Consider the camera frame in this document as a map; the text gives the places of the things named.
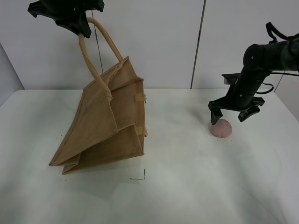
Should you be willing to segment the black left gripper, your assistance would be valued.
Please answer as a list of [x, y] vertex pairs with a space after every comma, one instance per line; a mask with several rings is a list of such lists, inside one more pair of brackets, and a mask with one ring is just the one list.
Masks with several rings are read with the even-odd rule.
[[103, 9], [103, 0], [39, 0], [29, 4], [28, 12], [35, 18], [39, 15], [51, 18], [58, 26], [90, 38], [86, 11]]

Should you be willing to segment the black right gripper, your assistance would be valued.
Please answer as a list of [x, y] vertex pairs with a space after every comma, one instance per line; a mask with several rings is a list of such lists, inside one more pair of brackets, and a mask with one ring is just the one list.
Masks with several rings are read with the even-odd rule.
[[221, 109], [240, 112], [238, 119], [244, 122], [247, 118], [260, 112], [260, 106], [265, 103], [261, 97], [253, 97], [252, 99], [238, 97], [232, 98], [224, 96], [220, 99], [210, 101], [208, 108], [211, 111], [211, 124], [215, 125], [222, 117]]

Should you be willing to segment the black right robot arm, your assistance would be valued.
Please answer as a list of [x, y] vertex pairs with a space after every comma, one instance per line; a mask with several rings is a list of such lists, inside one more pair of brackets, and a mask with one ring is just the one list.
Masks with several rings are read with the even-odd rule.
[[264, 104], [261, 97], [255, 97], [258, 89], [269, 75], [275, 71], [299, 70], [299, 36], [287, 37], [284, 41], [268, 44], [253, 44], [243, 56], [240, 73], [223, 74], [225, 84], [230, 87], [226, 95], [210, 101], [211, 123], [214, 125], [223, 116], [222, 110], [239, 112], [240, 122], [260, 112]]

